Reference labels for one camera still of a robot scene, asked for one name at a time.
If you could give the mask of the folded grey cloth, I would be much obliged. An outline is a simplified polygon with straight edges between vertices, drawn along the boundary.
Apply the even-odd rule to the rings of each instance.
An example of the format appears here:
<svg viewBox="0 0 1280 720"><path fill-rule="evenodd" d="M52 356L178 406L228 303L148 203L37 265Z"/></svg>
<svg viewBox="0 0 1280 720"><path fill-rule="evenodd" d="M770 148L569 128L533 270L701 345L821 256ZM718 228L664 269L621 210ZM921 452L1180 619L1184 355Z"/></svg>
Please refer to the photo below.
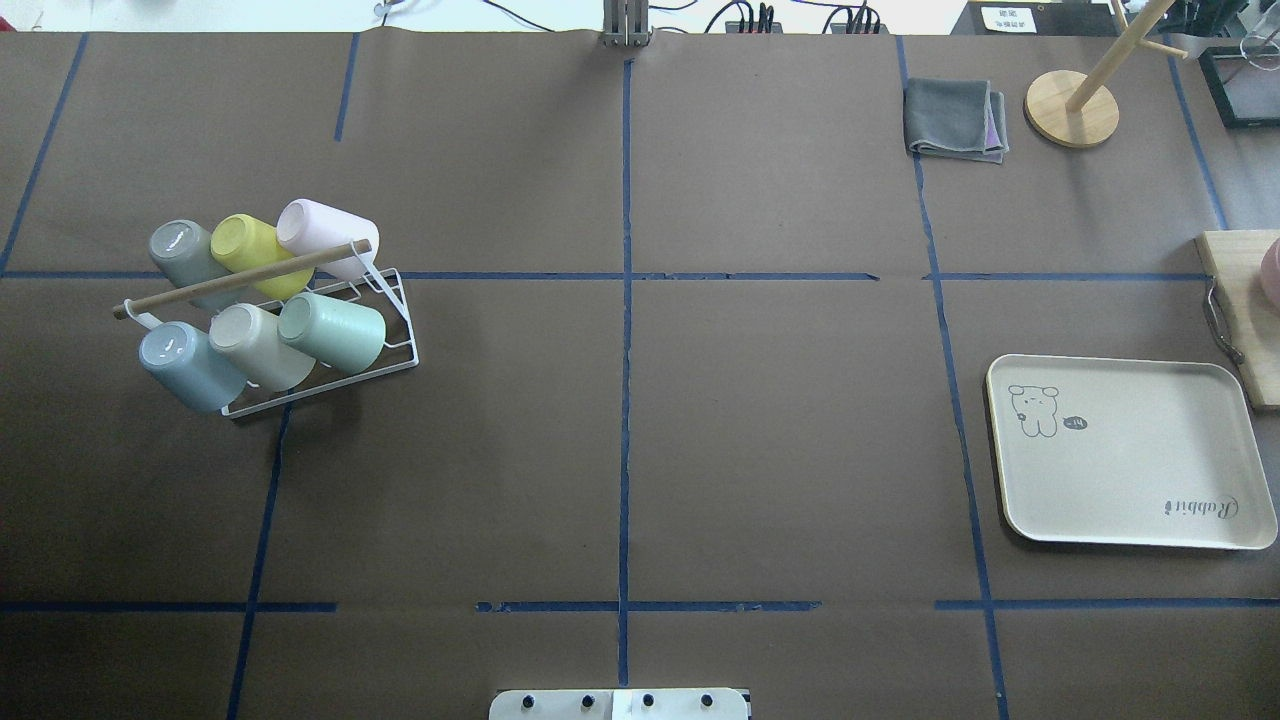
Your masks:
<svg viewBox="0 0 1280 720"><path fill-rule="evenodd" d="M902 120L909 152L1001 164L1010 151L1005 95L987 79L911 77Z"/></svg>

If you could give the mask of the aluminium frame post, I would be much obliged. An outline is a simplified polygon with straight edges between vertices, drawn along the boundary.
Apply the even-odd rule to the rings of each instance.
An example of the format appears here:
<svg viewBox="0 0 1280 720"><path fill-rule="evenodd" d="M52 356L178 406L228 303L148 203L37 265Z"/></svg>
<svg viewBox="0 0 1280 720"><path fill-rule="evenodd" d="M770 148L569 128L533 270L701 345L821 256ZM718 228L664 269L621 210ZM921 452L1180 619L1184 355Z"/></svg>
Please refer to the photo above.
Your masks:
<svg viewBox="0 0 1280 720"><path fill-rule="evenodd" d="M604 0L600 44L605 47L645 47L652 41L649 0Z"/></svg>

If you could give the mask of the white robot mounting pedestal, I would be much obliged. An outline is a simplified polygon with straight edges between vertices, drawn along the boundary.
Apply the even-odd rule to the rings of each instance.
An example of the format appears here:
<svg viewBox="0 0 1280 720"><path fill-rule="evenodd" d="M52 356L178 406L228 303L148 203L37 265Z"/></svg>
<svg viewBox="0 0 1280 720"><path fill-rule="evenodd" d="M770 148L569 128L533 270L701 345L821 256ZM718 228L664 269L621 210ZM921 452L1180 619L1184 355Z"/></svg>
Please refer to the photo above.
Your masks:
<svg viewBox="0 0 1280 720"><path fill-rule="evenodd" d="M730 687L515 689L489 719L750 719L750 694Z"/></svg>

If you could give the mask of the black label box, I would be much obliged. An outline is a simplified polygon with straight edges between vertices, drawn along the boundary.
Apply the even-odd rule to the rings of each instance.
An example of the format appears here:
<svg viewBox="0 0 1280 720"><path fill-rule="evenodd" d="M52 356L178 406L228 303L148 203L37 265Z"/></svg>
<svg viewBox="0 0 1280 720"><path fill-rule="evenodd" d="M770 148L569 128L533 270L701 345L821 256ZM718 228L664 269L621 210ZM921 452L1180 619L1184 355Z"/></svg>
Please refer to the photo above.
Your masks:
<svg viewBox="0 0 1280 720"><path fill-rule="evenodd" d="M1112 8L1085 1L969 1L951 35L1114 37Z"/></svg>

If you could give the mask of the mint green cup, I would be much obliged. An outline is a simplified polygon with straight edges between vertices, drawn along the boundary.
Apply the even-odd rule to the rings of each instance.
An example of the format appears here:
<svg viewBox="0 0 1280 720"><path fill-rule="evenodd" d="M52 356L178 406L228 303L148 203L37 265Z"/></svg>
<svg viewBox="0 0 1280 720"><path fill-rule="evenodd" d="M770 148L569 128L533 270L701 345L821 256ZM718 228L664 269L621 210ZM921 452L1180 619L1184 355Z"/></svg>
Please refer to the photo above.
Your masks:
<svg viewBox="0 0 1280 720"><path fill-rule="evenodd" d="M367 370L381 352L387 323L375 309L303 292L283 306L278 334L284 345L353 375Z"/></svg>

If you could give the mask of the grey cup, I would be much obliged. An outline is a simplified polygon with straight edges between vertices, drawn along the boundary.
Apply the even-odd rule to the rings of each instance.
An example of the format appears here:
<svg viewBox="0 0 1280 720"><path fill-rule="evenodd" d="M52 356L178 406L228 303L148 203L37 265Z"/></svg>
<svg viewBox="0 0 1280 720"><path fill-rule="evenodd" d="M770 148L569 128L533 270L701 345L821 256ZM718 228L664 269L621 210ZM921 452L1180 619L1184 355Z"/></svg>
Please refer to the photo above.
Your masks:
<svg viewBox="0 0 1280 720"><path fill-rule="evenodd" d="M210 242L211 234L198 223L175 219L156 228L147 250L157 269L182 288L230 274L214 259Z"/></svg>

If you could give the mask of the blue cup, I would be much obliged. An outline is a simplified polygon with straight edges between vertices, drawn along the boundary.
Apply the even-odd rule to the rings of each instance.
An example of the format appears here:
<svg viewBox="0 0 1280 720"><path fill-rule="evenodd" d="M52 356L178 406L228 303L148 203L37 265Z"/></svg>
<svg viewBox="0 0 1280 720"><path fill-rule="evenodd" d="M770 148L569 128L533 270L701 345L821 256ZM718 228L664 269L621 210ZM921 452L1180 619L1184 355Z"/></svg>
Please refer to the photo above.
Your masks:
<svg viewBox="0 0 1280 720"><path fill-rule="evenodd" d="M209 336L184 322L165 322L146 333L140 361L163 387L197 413L214 413L244 389L247 375L210 343Z"/></svg>

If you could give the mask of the yellow cup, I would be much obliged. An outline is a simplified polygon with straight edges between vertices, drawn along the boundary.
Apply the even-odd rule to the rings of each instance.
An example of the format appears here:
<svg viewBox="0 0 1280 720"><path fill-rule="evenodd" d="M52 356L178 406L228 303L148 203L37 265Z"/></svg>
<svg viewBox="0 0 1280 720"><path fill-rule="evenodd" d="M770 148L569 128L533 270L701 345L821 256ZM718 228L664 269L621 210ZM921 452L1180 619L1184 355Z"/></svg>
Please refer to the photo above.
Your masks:
<svg viewBox="0 0 1280 720"><path fill-rule="evenodd" d="M210 236L212 258L229 272L247 272L294 258L283 249L274 225L247 214L233 214L218 223ZM264 296L287 301L302 292L314 278L314 269L306 268L270 279L252 283Z"/></svg>

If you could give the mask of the beige cup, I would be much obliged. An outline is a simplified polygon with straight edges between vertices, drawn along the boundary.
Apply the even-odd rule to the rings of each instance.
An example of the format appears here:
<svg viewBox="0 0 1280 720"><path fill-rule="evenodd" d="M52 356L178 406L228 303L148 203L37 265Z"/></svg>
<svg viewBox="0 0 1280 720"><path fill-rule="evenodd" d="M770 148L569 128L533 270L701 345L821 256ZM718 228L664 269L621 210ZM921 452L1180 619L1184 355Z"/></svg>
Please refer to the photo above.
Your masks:
<svg viewBox="0 0 1280 720"><path fill-rule="evenodd" d="M294 388L316 360L280 341L278 315L252 304L233 304L211 322L214 350L239 368L248 380L270 392Z"/></svg>

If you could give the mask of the cream rabbit serving tray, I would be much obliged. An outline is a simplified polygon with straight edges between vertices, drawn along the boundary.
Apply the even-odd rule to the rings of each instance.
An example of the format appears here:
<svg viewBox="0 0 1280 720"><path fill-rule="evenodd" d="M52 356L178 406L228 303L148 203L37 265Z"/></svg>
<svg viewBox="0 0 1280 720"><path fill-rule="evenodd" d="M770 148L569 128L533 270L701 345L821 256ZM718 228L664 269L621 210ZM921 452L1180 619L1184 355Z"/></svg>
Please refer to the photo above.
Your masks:
<svg viewBox="0 0 1280 720"><path fill-rule="evenodd" d="M986 374L1007 524L1041 542L1265 550L1239 380L1207 363L1007 354Z"/></svg>

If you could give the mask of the pink cup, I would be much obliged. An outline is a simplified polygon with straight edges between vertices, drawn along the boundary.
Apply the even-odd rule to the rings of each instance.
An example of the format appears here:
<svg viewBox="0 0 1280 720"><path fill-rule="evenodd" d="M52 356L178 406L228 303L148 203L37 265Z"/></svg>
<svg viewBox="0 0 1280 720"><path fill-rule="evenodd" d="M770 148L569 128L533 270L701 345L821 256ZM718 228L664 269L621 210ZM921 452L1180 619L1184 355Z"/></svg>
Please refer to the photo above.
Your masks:
<svg viewBox="0 0 1280 720"><path fill-rule="evenodd" d="M380 249L380 232L374 222L311 199L287 204L275 229L279 245L294 256L334 247L349 251L351 242L367 240L371 250L361 258L375 263Z"/></svg>

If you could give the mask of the wooden mug tree stand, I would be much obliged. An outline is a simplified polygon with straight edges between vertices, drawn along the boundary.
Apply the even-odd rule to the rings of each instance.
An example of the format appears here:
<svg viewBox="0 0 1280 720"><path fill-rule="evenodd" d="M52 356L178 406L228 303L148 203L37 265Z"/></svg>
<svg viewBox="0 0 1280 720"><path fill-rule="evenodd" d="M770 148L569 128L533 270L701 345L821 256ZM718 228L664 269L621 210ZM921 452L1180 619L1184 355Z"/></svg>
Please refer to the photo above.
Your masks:
<svg viewBox="0 0 1280 720"><path fill-rule="evenodd" d="M1068 149L1092 149L1111 138L1119 124L1119 105L1105 83L1139 47L1175 60L1190 54L1156 42L1148 33L1172 6L1171 1L1148 1L1134 20L1125 18L1120 1L1112 1L1120 35L1088 73L1051 70L1037 77L1027 90L1023 114L1043 138Z"/></svg>

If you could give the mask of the black glass tray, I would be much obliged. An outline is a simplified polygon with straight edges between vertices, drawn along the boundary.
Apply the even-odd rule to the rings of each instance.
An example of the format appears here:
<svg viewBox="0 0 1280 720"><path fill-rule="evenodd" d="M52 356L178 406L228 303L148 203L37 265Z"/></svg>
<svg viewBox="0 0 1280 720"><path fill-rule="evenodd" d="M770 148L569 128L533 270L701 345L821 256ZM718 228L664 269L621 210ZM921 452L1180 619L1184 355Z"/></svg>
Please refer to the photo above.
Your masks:
<svg viewBox="0 0 1280 720"><path fill-rule="evenodd" d="M1279 127L1277 70L1252 65L1234 47L1208 47L1198 63L1225 128Z"/></svg>

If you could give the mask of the pink bowl with ice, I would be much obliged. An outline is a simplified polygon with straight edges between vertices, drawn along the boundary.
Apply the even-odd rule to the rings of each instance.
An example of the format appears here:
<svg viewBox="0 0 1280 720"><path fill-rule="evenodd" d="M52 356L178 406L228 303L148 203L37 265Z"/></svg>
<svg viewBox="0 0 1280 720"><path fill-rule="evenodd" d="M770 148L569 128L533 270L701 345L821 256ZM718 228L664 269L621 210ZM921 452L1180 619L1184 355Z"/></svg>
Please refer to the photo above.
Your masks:
<svg viewBox="0 0 1280 720"><path fill-rule="evenodd" d="M1260 261L1260 287L1263 296L1276 309L1280 309L1280 240L1276 238L1265 250Z"/></svg>

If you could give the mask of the bamboo cutting board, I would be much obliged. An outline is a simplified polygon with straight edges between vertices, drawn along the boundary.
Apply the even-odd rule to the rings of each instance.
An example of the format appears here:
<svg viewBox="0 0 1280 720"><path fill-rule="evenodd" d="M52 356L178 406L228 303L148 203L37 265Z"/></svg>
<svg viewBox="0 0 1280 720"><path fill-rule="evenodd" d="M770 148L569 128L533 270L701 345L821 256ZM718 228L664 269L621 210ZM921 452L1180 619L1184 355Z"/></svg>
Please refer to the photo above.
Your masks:
<svg viewBox="0 0 1280 720"><path fill-rule="evenodd" d="M1260 287L1260 261L1279 231L1204 231L1196 238L1210 277L1204 315L1239 370L1253 409L1279 406L1279 314Z"/></svg>

